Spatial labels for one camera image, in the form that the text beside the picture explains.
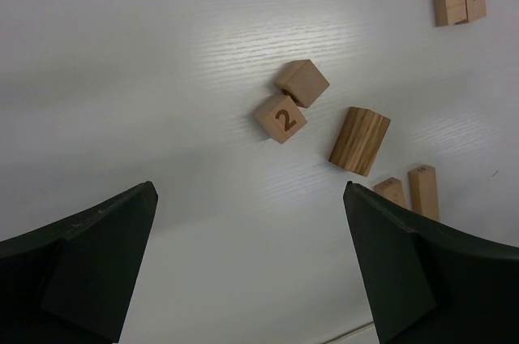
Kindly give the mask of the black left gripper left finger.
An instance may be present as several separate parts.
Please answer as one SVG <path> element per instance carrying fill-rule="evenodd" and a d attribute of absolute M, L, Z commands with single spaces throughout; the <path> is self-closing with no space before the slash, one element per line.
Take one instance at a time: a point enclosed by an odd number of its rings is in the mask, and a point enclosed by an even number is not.
<path fill-rule="evenodd" d="M 1 242 L 3 343 L 117 343 L 157 210 L 153 183 Z"/>

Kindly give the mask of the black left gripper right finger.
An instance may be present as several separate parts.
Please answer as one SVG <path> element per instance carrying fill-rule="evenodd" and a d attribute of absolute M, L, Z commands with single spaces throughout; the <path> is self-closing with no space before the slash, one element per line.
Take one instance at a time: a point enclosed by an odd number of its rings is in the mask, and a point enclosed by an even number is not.
<path fill-rule="evenodd" d="M 348 182 L 345 212 L 382 343 L 516 343 L 518 250 Z"/>

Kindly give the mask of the wood plank numbered fourteen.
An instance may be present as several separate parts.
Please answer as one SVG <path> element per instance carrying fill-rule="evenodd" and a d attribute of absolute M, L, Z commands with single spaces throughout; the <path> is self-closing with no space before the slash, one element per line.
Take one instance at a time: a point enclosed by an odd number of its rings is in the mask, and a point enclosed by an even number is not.
<path fill-rule="evenodd" d="M 377 183 L 373 190 L 394 204 L 404 209 L 407 208 L 404 188 L 400 179 L 394 177 L 386 178 L 384 181 Z"/>

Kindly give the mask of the light wood plank block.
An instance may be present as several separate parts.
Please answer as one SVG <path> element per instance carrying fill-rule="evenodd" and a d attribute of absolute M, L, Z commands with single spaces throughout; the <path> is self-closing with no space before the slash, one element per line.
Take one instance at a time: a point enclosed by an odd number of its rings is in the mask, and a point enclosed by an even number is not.
<path fill-rule="evenodd" d="M 411 207 L 415 213 L 434 221 L 440 220 L 435 168 L 422 165 L 408 172 Z"/>

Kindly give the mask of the dark striped wood block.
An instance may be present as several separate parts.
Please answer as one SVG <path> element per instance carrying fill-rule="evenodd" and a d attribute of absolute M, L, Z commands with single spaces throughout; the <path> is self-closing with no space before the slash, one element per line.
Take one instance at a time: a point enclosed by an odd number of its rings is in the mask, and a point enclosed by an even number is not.
<path fill-rule="evenodd" d="M 373 110 L 350 107 L 328 161 L 367 177 L 375 162 L 391 119 Z"/>

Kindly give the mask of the wood cube numbered two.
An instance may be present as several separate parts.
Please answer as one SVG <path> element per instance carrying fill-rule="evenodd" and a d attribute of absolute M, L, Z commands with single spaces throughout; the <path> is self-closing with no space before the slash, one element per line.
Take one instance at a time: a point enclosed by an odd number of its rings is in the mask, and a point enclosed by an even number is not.
<path fill-rule="evenodd" d="M 279 144 L 284 144 L 307 124 L 294 100 L 285 94 L 269 97 L 254 116 L 269 137 Z"/>

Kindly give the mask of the plain light wood cube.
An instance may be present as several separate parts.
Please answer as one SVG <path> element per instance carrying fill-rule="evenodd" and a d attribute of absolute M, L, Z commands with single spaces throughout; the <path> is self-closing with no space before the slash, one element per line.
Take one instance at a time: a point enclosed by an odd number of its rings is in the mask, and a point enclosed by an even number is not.
<path fill-rule="evenodd" d="M 308 109 L 328 89 L 329 82 L 310 59 L 305 59 L 290 62 L 274 85 L 298 106 Z"/>

